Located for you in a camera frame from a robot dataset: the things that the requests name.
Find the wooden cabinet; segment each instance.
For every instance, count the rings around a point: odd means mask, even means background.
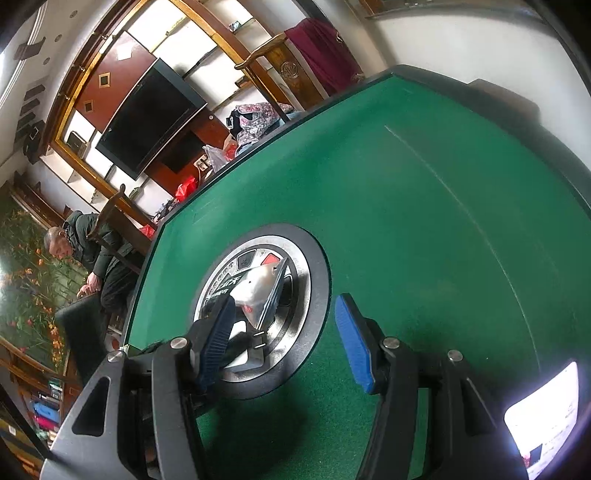
[[[189,155],[186,152],[180,151],[178,147],[183,137],[185,135],[194,135],[203,145],[223,148],[224,140],[228,134],[228,129],[224,124],[209,110],[204,109],[168,144],[167,148],[150,164],[146,173],[164,190],[174,196],[177,187],[187,178],[193,176],[199,179],[200,175],[207,173],[206,171],[200,172],[193,165],[203,155],[202,148],[196,147],[192,149]],[[178,155],[183,155],[183,158],[177,158]],[[173,159],[175,163],[180,160],[183,164],[182,168],[175,168],[173,170],[170,167],[171,163],[169,159]]]
[[[122,32],[86,83],[76,101],[76,110],[99,132],[104,132],[121,103],[155,61],[156,57],[134,37]]]

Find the speaker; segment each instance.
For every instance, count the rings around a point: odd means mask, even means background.
[[[22,152],[27,156],[30,163],[36,163],[39,161],[39,143],[41,142],[41,133],[45,127],[45,122],[39,120],[38,122],[31,125],[31,131],[25,138],[25,143],[22,145]]]

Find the gold trim frame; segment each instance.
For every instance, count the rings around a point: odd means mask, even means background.
[[[107,79],[107,83],[103,84],[103,79]],[[111,73],[101,73],[99,75],[99,88],[108,88],[111,86]]]

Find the blue rubber pad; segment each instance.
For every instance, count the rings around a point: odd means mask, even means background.
[[[339,295],[335,303],[335,321],[339,329],[340,339],[345,346],[349,366],[355,381],[361,385],[364,392],[370,393],[374,388],[374,377],[371,373],[371,357],[369,349],[355,322],[347,302]]]
[[[220,362],[228,346],[235,321],[236,306],[234,299],[228,297],[201,351],[201,369],[197,383],[203,390],[213,385],[219,377]]]

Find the elderly man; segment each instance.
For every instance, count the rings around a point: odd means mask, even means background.
[[[73,212],[63,227],[52,227],[47,231],[45,248],[60,260],[68,257],[78,260],[90,272],[86,284],[78,293],[79,297],[100,291],[103,308],[109,313],[124,316],[138,276],[106,248],[87,238],[97,218],[96,213],[84,215],[78,210]],[[144,262],[144,257],[108,225],[101,227],[99,235],[134,265],[141,266]]]

